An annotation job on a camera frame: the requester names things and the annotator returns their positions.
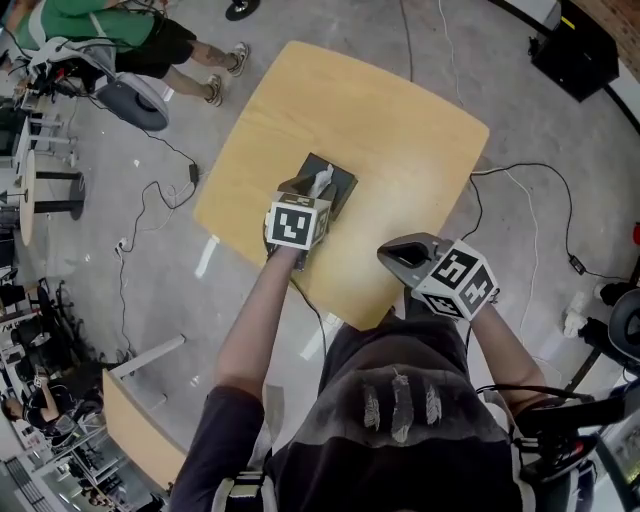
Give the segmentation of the black office chair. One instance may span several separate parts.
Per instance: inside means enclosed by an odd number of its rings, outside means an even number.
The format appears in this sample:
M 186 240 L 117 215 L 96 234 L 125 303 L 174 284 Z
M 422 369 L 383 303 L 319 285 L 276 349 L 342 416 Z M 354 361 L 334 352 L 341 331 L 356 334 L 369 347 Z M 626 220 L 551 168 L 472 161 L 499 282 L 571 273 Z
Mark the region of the black office chair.
M 75 303 L 66 286 L 65 280 L 60 280 L 51 291 L 46 278 L 38 280 L 36 304 L 45 317 L 50 317 L 60 328 L 66 328 L 70 332 L 78 332 L 84 321 L 75 315 Z
M 640 367 L 640 288 L 625 293 L 615 303 L 608 335 L 613 347 Z

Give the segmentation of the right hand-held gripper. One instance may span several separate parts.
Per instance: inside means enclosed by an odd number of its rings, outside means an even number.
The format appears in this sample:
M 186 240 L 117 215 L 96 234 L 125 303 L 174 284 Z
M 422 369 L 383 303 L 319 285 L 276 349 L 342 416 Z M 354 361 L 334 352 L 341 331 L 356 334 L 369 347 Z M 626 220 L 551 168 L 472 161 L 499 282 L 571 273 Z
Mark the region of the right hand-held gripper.
M 443 240 L 429 233 L 403 235 L 378 248 L 379 262 L 400 282 L 413 290 L 413 298 L 435 314 L 472 320 L 498 290 L 487 259 L 462 240 L 456 240 L 425 277 L 425 256 L 420 251 L 391 251 L 415 246 L 437 251 Z

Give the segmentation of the person's right forearm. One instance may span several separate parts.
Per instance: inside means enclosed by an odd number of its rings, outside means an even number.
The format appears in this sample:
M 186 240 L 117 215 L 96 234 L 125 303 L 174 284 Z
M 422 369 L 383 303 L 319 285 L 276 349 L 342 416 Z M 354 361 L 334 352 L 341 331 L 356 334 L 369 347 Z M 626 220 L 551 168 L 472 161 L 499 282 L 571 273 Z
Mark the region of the person's right forearm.
M 545 386 L 544 375 L 491 303 L 487 302 L 478 311 L 471 321 L 471 330 L 493 382 L 497 385 L 517 386 L 517 389 L 500 392 L 514 416 L 546 398 L 540 392 L 526 390 L 526 387 Z

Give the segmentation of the black tissue box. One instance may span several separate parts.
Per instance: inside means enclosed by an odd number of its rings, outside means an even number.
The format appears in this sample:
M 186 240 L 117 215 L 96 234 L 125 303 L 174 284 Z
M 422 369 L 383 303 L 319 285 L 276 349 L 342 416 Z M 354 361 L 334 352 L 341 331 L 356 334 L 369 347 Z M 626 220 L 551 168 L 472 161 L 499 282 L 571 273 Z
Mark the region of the black tissue box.
M 340 199 L 337 202 L 332 202 L 331 205 L 330 219 L 335 221 L 348 201 L 352 191 L 356 187 L 358 183 L 357 177 L 339 167 L 337 164 L 333 164 L 313 153 L 310 153 L 307 156 L 300 167 L 298 174 L 315 175 L 316 173 L 324 170 L 328 164 L 332 164 L 334 167 L 331 183 L 335 183 L 340 189 Z

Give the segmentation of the white desk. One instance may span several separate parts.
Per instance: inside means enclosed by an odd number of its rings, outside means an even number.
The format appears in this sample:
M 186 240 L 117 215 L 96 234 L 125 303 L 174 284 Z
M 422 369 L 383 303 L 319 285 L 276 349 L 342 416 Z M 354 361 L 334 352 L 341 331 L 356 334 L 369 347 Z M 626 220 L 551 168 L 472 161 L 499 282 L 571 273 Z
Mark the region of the white desk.
M 78 220 L 82 216 L 86 199 L 82 172 L 40 171 L 36 169 L 36 158 L 35 151 L 28 150 L 22 163 L 24 173 L 20 189 L 19 224 L 22 242 L 25 246 L 31 243 L 36 215 L 69 213 L 73 220 Z M 40 181 L 68 181 L 70 183 L 69 198 L 66 200 L 39 200 L 37 185 Z
M 77 160 L 76 142 L 68 136 L 58 136 L 59 131 L 67 126 L 68 123 L 59 117 L 48 119 L 26 116 L 19 132 L 15 152 L 11 157 L 12 169 L 15 172 L 19 171 L 29 150 L 39 151 L 49 156 L 61 156 L 74 166 Z

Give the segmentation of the black square box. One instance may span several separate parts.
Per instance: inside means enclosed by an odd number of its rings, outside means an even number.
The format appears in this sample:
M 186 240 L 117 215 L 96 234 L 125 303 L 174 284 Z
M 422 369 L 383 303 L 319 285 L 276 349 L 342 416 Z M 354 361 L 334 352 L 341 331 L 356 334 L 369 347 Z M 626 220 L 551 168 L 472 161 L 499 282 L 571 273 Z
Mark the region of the black square box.
M 547 35 L 530 39 L 531 63 L 582 102 L 619 77 L 614 39 L 591 18 L 562 15 Z

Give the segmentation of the wooden table white legs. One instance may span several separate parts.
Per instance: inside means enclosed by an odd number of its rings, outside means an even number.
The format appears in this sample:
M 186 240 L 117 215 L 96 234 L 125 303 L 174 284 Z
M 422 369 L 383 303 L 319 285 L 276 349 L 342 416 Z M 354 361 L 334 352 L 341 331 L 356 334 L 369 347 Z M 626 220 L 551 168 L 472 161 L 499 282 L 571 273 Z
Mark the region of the wooden table white legs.
M 179 335 L 103 372 L 104 417 L 110 438 L 160 488 L 171 489 L 186 452 L 128 391 L 123 379 L 185 343 Z

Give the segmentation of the person's left forearm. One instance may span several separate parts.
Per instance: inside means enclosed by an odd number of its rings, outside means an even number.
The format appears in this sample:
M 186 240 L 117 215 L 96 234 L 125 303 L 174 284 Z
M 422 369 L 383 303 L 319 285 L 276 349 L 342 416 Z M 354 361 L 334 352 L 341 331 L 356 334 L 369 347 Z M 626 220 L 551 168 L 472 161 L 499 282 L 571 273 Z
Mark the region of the person's left forearm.
M 228 332 L 214 370 L 216 386 L 262 398 L 280 317 L 299 251 L 280 247 L 265 263 Z

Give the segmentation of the small white paper scrap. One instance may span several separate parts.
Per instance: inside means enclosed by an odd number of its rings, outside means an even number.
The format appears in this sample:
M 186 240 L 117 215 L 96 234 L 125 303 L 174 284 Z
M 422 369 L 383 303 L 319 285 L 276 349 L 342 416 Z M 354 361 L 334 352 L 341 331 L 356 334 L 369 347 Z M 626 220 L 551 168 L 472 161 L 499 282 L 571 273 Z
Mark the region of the small white paper scrap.
M 308 197 L 313 199 L 319 198 L 324 190 L 331 184 L 334 167 L 328 164 L 326 168 L 313 176 L 311 188 L 307 193 Z

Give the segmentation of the person's dark printed t-shirt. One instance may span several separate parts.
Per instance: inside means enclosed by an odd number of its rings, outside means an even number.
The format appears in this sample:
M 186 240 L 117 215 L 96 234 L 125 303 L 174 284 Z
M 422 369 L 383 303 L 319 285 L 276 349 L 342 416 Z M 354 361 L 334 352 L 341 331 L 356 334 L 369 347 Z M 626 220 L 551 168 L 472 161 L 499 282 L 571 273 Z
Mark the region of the person's dark printed t-shirt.
M 429 313 L 340 334 L 317 399 L 265 463 L 277 512 L 534 512 L 508 434 Z

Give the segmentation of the grey oval seat pad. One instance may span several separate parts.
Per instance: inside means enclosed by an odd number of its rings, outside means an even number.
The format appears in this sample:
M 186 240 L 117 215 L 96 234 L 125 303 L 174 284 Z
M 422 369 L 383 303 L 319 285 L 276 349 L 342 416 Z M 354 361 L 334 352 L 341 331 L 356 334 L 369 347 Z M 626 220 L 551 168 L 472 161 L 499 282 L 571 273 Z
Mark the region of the grey oval seat pad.
M 169 125 L 168 108 L 162 97 L 132 73 L 106 80 L 96 89 L 95 98 L 113 114 L 142 130 L 160 132 Z

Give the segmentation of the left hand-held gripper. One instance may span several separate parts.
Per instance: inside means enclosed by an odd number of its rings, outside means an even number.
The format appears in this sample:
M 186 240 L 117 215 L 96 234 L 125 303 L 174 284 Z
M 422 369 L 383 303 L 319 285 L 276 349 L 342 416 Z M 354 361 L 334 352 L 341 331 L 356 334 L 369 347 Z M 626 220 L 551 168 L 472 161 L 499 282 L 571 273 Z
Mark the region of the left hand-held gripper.
M 310 251 L 324 239 L 331 202 L 340 199 L 340 189 L 335 183 L 330 183 L 319 198 L 307 197 L 314 183 L 314 175 L 301 174 L 282 182 L 265 216 L 263 238 L 267 255 L 280 247 L 297 249 L 296 270 L 305 268 Z

